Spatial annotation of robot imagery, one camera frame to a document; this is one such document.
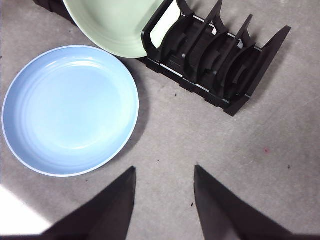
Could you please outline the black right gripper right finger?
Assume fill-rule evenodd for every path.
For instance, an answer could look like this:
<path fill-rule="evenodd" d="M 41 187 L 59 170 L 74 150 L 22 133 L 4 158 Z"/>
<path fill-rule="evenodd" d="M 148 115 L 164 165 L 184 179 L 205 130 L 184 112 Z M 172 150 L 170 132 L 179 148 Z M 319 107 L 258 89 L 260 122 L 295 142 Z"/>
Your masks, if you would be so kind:
<path fill-rule="evenodd" d="M 200 165 L 194 167 L 194 197 L 206 240 L 318 240 L 292 233 L 250 206 Z"/>

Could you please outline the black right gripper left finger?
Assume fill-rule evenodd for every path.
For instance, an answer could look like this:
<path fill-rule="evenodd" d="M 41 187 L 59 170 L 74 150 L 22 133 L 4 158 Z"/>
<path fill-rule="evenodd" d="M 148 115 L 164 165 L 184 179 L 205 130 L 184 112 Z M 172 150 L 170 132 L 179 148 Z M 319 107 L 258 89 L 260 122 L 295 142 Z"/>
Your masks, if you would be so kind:
<path fill-rule="evenodd" d="M 40 234 L 2 240 L 125 240 L 135 205 L 136 168 L 130 167 L 93 199 Z"/>

